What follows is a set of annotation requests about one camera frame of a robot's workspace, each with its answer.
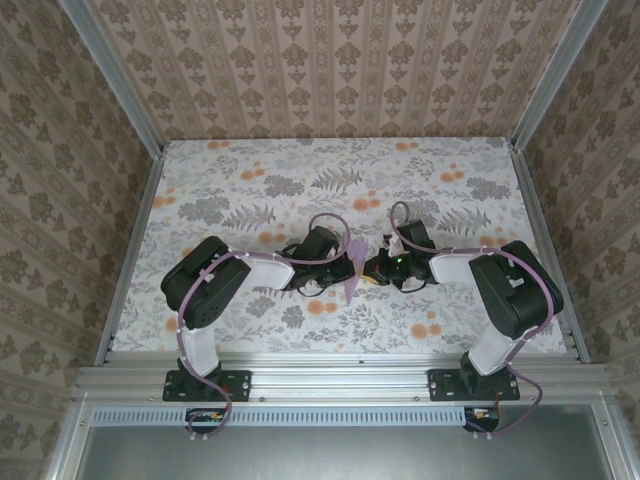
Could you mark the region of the grey metal sheet panel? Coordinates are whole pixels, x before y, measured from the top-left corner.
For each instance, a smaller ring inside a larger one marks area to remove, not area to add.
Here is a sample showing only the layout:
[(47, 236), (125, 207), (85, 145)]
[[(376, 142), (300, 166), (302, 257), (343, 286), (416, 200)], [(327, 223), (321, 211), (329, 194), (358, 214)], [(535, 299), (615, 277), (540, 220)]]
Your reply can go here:
[(542, 407), (486, 439), (460, 427), (91, 430), (78, 480), (612, 480), (591, 412)]

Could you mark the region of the floral tablecloth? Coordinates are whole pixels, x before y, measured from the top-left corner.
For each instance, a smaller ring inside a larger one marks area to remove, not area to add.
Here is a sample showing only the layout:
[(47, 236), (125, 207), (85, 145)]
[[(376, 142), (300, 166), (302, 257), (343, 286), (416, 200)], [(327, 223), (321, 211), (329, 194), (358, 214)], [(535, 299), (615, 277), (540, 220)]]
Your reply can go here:
[[(123, 312), (118, 352), (173, 351), (176, 315), (163, 277), (201, 241), (270, 253), (315, 220), (371, 253), (402, 219), (440, 248), (501, 247), (534, 235), (501, 138), (181, 141), (165, 153)], [(215, 322), (222, 352), (461, 353), (489, 320), (477, 291), (452, 283), (398, 291), (360, 281), (320, 292), (243, 288)]]

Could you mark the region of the black connector module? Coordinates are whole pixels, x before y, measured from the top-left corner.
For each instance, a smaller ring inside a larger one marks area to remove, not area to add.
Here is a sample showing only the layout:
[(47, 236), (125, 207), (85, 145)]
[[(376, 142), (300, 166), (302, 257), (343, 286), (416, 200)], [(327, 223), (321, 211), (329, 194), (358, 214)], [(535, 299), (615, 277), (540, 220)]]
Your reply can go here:
[(190, 409), (185, 414), (186, 429), (196, 435), (211, 434), (225, 418), (222, 408)]
[(463, 428), (472, 433), (491, 433), (498, 428), (500, 411), (497, 407), (466, 407)]

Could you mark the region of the aluminium frame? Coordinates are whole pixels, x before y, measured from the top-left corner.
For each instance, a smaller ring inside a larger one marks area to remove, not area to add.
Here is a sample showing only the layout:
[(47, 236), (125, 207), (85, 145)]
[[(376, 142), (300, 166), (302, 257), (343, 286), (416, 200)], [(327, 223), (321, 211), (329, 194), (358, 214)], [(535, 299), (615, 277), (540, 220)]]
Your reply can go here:
[[(62, 6), (89, 52), (106, 75), (118, 101), (129, 115), (152, 156), (150, 176), (127, 247), (124, 264), (92, 366), (80, 371), (46, 480), (78, 480), (77, 474), (91, 430), (92, 413), (101, 407), (166, 407), (160, 397), (161, 381), (175, 364), (172, 352), (115, 352), (112, 340), (123, 312), (127, 289), (138, 258), (152, 198), (164, 160), (158, 134), (135, 98), (130, 81), (117, 63), (89, 0), (61, 0)], [(588, 409), (595, 421), (612, 480), (635, 480), (634, 452), (628, 432), (615, 404), (605, 368), (588, 360), (586, 346), (572, 309), (561, 317), (573, 340), (560, 356), (527, 355), (517, 370), (540, 386), (544, 397), (537, 409), (532, 385), (524, 385), (519, 401), (504, 405), (505, 419), (523, 414), (521, 426), (542, 407)], [(428, 399), (427, 372), (451, 367), (454, 354), (262, 354), (226, 353), (223, 362), (253, 372), (251, 400), (242, 406), (260, 407), (413, 407), (435, 406)]]

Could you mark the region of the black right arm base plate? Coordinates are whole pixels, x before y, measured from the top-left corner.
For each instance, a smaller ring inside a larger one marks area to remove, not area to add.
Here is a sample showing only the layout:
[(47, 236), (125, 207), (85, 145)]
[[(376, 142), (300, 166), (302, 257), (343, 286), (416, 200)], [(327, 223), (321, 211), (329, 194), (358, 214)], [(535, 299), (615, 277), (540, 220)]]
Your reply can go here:
[(459, 369), (432, 369), (427, 372), (430, 400), (515, 401), (520, 399), (516, 377), (506, 368), (489, 376)]

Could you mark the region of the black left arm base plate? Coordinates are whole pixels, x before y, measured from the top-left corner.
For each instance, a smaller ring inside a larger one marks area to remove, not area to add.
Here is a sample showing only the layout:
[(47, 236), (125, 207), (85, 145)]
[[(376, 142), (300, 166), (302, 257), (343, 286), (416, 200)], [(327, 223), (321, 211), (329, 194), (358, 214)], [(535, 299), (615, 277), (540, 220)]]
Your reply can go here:
[[(222, 370), (210, 379), (234, 402), (247, 402), (251, 391), (252, 372)], [(186, 371), (171, 370), (166, 374), (162, 399), (165, 402), (224, 402), (221, 393)]]

